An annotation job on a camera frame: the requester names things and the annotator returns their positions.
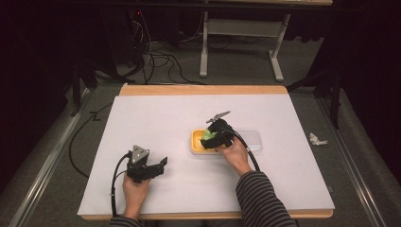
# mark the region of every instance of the green object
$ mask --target green object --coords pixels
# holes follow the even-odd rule
[[[202,140],[209,140],[209,139],[213,139],[215,138],[216,135],[216,131],[215,132],[210,132],[209,130],[205,130],[203,133],[203,136],[201,137]]]

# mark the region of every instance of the gray floor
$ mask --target gray floor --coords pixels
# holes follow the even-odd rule
[[[209,51],[209,71],[206,79],[199,78],[201,48],[181,45],[180,49],[162,44],[153,44],[152,51],[173,54],[183,75],[190,80],[205,84],[281,84],[289,85],[302,79],[313,62],[321,42],[301,43],[300,40],[283,42],[279,62],[285,81],[277,83],[272,75],[266,51],[273,40],[255,41],[255,38],[235,38],[228,47],[225,41],[215,40]],[[166,59],[157,59],[163,64]],[[150,82],[183,81],[177,63],[168,73],[169,65],[157,67]],[[121,73],[127,69],[119,67]],[[146,66],[147,75],[150,66]],[[141,73],[132,77],[139,84],[144,79]],[[99,86],[90,92],[89,101],[83,107],[75,131],[86,121],[90,111],[98,111],[113,101],[121,88],[120,83],[99,81]],[[340,129],[333,130],[327,120],[325,99],[316,99],[313,88],[302,88],[291,93],[291,99],[305,131],[328,140],[326,146],[312,146],[313,154],[321,169],[324,180],[331,190],[336,210],[332,218],[299,219],[300,226],[398,226],[401,222],[401,188],[387,169],[375,147],[357,120],[346,94],[341,93]],[[60,144],[60,140],[71,120],[73,105],[69,102],[64,113],[49,129],[37,147],[26,158],[18,173],[0,197],[0,226],[8,226],[25,200],[26,193],[35,181],[46,158]],[[107,122],[110,107],[97,115],[100,121],[90,121],[79,132],[72,146],[77,166],[89,174],[96,155],[97,146]],[[68,145],[62,148],[61,158],[50,181],[43,185],[43,194],[37,195],[38,202],[32,205],[32,213],[25,218],[26,226],[106,226],[107,221],[88,221],[77,216],[87,179],[79,175],[68,157]],[[372,196],[366,202],[363,196]],[[199,226],[199,221],[174,222],[172,226]]]

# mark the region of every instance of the desk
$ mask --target desk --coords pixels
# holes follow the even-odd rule
[[[307,6],[330,6],[332,0],[220,0],[220,2],[242,2],[242,3],[273,3],[284,5],[307,5]],[[221,20],[209,19],[208,11],[203,13],[203,43],[200,54],[200,76],[207,77],[208,47],[207,37],[209,34],[241,35],[256,37],[276,38],[275,46],[269,50],[269,59],[277,81],[284,80],[277,55],[286,34],[290,14],[286,14],[281,22],[262,22],[245,20]]]
[[[255,158],[293,218],[328,218],[334,204],[287,90],[281,86],[125,86],[115,98],[78,210],[109,219],[110,187],[118,160],[133,145],[150,149],[148,164],[168,157],[165,174],[151,182],[140,219],[241,218],[235,172],[219,155],[195,155],[192,130],[222,111],[236,130],[259,131]],[[124,211],[122,178],[117,213]]]

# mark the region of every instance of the person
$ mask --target person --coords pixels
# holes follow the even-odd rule
[[[218,147],[216,151],[224,156],[239,176],[235,192],[245,227],[296,227],[286,207],[276,197],[266,174],[251,169],[248,152],[237,137],[234,137],[231,146]],[[124,176],[126,210],[123,217],[112,218],[109,226],[142,227],[138,216],[146,199],[149,183],[150,180],[134,183],[127,175]]]

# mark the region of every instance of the black and gray striped sleeve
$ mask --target black and gray striped sleeve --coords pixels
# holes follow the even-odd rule
[[[114,217],[110,220],[109,227],[142,227],[142,224],[131,218]]]
[[[246,227],[296,226],[265,173],[251,171],[244,174],[235,192]]]

